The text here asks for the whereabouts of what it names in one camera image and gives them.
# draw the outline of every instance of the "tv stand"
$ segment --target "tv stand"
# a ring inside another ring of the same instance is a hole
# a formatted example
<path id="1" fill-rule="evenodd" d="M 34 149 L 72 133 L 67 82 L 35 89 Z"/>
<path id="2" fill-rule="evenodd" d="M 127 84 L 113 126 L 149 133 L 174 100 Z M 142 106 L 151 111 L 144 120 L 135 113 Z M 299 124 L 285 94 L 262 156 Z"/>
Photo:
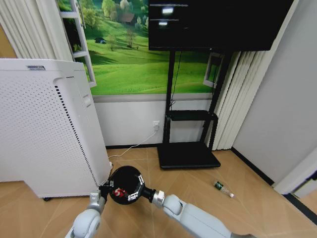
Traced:
<path id="1" fill-rule="evenodd" d="M 221 88 L 229 68 L 232 51 L 225 51 L 222 66 L 220 68 L 218 82 L 211 99 L 208 111 L 204 110 L 170 110 L 170 99 L 175 63 L 175 51 L 169 53 L 168 81 L 166 91 L 165 120 L 163 131 L 163 143 L 158 145 L 159 164 L 162 169 L 183 168 L 212 168 L 220 167 L 220 162 L 212 153 L 213 141 L 217 129 L 218 117 L 214 113 Z M 170 123 L 172 121 L 203 120 L 203 132 L 200 141 L 170 143 Z M 205 138 L 212 123 L 209 146 L 205 144 Z"/>

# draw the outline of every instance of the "white curtain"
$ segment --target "white curtain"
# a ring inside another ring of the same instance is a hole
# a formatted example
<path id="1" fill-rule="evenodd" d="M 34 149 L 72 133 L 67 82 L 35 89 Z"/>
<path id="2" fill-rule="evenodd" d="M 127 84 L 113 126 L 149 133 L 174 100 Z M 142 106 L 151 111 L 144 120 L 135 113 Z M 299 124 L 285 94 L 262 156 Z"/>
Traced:
<path id="1" fill-rule="evenodd" d="M 1 0 L 0 23 L 18 58 L 73 61 L 55 0 Z"/>
<path id="2" fill-rule="evenodd" d="M 213 150 L 232 147 L 297 3 L 294 0 L 270 51 L 234 53 L 215 110 L 218 126 Z"/>

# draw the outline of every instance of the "wooden floor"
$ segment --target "wooden floor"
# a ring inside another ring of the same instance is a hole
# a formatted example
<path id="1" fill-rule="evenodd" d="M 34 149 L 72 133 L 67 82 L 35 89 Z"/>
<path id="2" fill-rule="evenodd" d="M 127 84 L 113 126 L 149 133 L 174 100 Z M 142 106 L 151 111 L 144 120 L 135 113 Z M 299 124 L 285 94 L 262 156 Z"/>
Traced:
<path id="1" fill-rule="evenodd" d="M 121 154 L 124 150 L 108 150 L 108 154 Z M 215 155 L 221 167 L 206 170 L 162 171 L 156 148 L 131 149 L 112 161 L 115 168 L 135 166 L 148 187 L 176 194 L 218 217 L 235 233 L 252 233 L 260 238 L 317 237 L 317 226 L 231 151 L 216 151 Z M 216 190 L 211 185 L 214 180 L 223 182 L 235 197 L 230 198 Z M 87 197 L 56 198 L 44 202 L 23 182 L 0 183 L 0 237 L 63 238 L 87 204 Z M 145 198 L 124 206 L 114 203 L 109 197 L 97 237 L 191 236 Z"/>
<path id="2" fill-rule="evenodd" d="M 317 214 L 317 190 L 299 199 L 305 206 Z"/>

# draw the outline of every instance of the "black tv screen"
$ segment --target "black tv screen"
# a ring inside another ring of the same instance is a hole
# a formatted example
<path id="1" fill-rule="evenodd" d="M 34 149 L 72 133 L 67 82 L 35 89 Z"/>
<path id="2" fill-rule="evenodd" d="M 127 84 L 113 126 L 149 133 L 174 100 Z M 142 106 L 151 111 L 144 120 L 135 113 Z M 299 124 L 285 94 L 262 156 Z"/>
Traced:
<path id="1" fill-rule="evenodd" d="M 149 49 L 265 51 L 293 0 L 149 0 Z"/>

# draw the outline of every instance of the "bottle label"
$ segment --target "bottle label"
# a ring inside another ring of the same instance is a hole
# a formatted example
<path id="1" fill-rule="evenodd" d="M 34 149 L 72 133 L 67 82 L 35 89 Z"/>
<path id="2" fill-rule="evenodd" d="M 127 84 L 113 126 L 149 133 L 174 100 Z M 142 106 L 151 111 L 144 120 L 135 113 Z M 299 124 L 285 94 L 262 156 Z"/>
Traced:
<path id="1" fill-rule="evenodd" d="M 221 190 L 223 187 L 223 184 L 221 184 L 220 182 L 216 182 L 216 184 L 214 185 L 218 190 Z"/>

